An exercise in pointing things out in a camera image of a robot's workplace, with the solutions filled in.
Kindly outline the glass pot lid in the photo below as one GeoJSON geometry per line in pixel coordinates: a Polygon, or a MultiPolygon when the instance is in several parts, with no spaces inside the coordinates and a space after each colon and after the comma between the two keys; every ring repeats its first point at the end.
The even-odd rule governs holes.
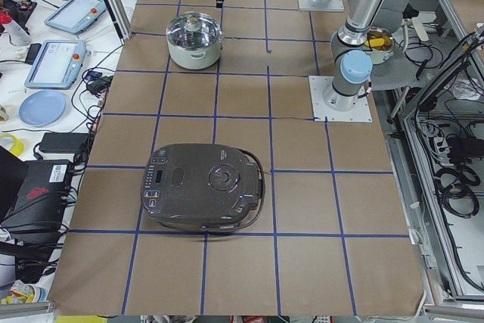
{"type": "Polygon", "coordinates": [[[220,25],[208,14],[188,11],[170,21],[166,28],[170,45],[194,51],[205,49],[222,39],[220,25]]]}

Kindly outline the white pot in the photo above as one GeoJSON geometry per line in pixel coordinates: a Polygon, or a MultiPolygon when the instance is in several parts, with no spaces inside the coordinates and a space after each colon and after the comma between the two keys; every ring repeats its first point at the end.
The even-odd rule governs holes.
{"type": "Polygon", "coordinates": [[[175,46],[170,45],[168,41],[167,44],[169,47],[170,57],[175,61],[175,63],[180,67],[189,70],[202,70],[212,66],[216,61],[219,60],[222,53],[222,39],[205,49],[194,51],[176,48],[175,46]]]}

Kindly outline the blue teach pendant upper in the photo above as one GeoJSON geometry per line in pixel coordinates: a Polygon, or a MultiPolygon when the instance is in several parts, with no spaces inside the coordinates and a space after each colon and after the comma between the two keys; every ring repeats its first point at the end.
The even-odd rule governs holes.
{"type": "Polygon", "coordinates": [[[64,32],[79,34],[88,29],[105,11],[103,0],[69,0],[44,20],[64,32]]]}

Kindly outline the blue teach pendant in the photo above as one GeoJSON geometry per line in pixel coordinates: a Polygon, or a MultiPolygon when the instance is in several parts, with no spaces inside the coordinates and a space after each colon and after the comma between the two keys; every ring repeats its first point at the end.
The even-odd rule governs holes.
{"type": "Polygon", "coordinates": [[[86,43],[82,40],[45,40],[24,86],[29,89],[68,89],[79,75],[85,54],[86,43]]]}
{"type": "Polygon", "coordinates": [[[105,11],[103,0],[69,0],[44,20],[64,32],[79,34],[88,29],[105,11]]]}

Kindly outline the steel bowl with yellow item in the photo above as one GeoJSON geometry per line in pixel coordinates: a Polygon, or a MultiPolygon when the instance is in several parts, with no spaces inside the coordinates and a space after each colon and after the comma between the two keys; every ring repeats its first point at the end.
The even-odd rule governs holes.
{"type": "Polygon", "coordinates": [[[373,65],[386,62],[394,55],[394,41],[391,33],[379,27],[368,30],[363,51],[371,58],[373,65]]]}

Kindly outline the blue teach pendant lower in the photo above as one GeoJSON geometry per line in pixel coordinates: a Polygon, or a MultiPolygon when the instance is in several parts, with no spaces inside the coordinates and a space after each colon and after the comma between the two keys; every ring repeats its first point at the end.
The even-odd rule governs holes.
{"type": "Polygon", "coordinates": [[[29,89],[68,89],[79,75],[85,54],[86,43],[82,40],[45,40],[24,86],[29,89]]]}

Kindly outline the red white spray bottle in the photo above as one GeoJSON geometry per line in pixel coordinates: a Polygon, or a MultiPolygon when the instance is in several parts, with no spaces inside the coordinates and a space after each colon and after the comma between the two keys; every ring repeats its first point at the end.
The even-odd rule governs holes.
{"type": "Polygon", "coordinates": [[[1,25],[8,33],[12,45],[28,46],[31,44],[29,34],[8,13],[1,12],[1,25]]]}

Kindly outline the dark grey rice cooker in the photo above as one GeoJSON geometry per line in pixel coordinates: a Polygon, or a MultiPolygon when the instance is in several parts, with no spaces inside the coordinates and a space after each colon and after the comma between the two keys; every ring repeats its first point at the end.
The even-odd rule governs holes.
{"type": "Polygon", "coordinates": [[[251,226],[265,199],[265,173],[251,152],[223,144],[168,144],[148,158],[141,204],[152,220],[182,231],[251,226]]]}

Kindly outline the light blue plate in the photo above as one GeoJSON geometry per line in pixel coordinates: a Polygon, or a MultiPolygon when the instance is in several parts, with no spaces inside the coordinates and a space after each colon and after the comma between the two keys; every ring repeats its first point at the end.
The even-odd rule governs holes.
{"type": "Polygon", "coordinates": [[[61,92],[42,90],[27,97],[20,105],[18,114],[29,126],[47,126],[58,120],[65,111],[66,100],[61,92]]]}

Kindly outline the black power adapter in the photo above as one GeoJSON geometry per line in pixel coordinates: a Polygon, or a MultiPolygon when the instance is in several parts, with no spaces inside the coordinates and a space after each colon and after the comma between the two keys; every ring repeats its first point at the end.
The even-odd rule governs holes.
{"type": "Polygon", "coordinates": [[[46,132],[39,145],[44,154],[74,154],[87,142],[87,133],[46,132]]]}

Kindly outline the yellow tape roll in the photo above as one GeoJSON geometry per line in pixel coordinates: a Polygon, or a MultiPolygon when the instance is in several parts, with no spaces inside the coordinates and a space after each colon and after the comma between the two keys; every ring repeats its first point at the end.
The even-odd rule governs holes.
{"type": "Polygon", "coordinates": [[[24,151],[23,142],[12,134],[0,134],[0,145],[16,157],[19,157],[24,151]]]}

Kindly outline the black red box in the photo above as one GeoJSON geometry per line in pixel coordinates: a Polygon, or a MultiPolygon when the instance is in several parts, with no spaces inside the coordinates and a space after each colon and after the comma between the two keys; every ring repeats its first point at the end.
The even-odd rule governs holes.
{"type": "Polygon", "coordinates": [[[26,176],[1,227],[11,234],[58,231],[66,208],[64,198],[70,193],[73,164],[69,160],[31,160],[24,164],[26,176]]]}

